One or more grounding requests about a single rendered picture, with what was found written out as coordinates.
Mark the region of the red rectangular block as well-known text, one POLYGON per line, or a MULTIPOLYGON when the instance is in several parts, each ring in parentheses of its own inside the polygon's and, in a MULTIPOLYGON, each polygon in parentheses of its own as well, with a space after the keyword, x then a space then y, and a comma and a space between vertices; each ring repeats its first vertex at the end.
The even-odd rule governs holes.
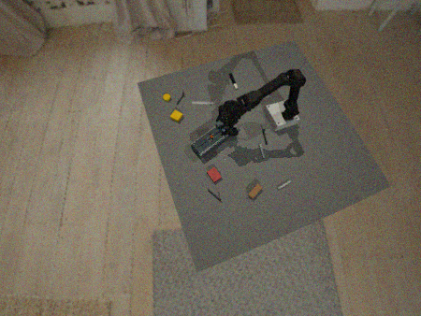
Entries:
POLYGON ((212 168, 211 170, 209 170, 207 172, 207 174, 209 175, 209 177, 211 178, 211 180, 213 182, 216 182, 217 180, 221 179, 222 176, 219 174, 219 172, 216 170, 216 168, 212 168))

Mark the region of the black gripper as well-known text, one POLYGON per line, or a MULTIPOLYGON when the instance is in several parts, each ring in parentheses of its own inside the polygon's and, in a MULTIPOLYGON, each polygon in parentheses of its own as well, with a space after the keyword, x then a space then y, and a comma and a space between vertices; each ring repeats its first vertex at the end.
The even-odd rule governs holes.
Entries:
MULTIPOLYGON (((218 108, 219 108, 218 109, 219 114, 220 114, 221 111, 224 111, 224 105, 220 105, 218 108)), ((240 117, 238 117, 235 113, 230 113, 230 114, 231 114, 232 118, 234 118, 234 119, 231 123, 228 124, 229 127, 227 129, 225 129, 225 131, 221 134, 221 136, 223 136, 223 135, 237 136, 238 133, 239 133, 238 130, 237 130, 237 127, 234 127, 232 123, 235 123, 237 119, 240 119, 240 117)), ((217 117, 216 121, 217 122, 220 121, 219 117, 217 117)))

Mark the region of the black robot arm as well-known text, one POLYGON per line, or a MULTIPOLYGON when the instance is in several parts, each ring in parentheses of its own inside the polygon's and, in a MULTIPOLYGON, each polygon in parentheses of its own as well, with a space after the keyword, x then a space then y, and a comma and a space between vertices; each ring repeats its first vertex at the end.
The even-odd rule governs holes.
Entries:
POLYGON ((227 100, 224 102, 224 111, 221 111, 218 115, 220 122, 225 124, 231 123, 232 118, 230 113, 235 113, 238 117, 241 117, 247 111, 251 111, 251 108, 256 108, 261 100, 273 93, 282 86, 290 86, 290 92, 288 99, 284 101, 286 108, 285 112, 282 112, 285 121, 292 121, 294 117, 299 114, 298 111, 298 95, 300 87, 306 82, 305 77, 299 69, 292 69, 286 72, 282 72, 276 79, 268 82, 256 91, 250 91, 249 93, 240 96, 236 100, 227 100), (289 78, 287 77, 289 76, 289 78), (241 101, 243 100, 243 102, 241 101))

